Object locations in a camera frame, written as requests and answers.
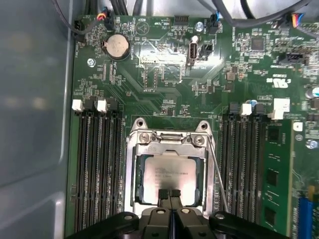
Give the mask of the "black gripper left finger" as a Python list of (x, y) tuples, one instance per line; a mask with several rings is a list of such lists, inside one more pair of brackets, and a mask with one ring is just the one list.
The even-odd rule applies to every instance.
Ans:
[(160, 189), (158, 206), (148, 208), (139, 217), (121, 212), (82, 229), (68, 239), (168, 239), (170, 230), (169, 190)]

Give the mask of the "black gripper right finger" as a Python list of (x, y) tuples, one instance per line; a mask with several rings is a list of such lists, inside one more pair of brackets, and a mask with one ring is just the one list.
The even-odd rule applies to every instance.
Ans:
[(179, 190), (171, 190), (171, 207), (182, 239), (286, 239), (280, 233), (225, 211), (206, 219), (194, 209), (181, 204)]

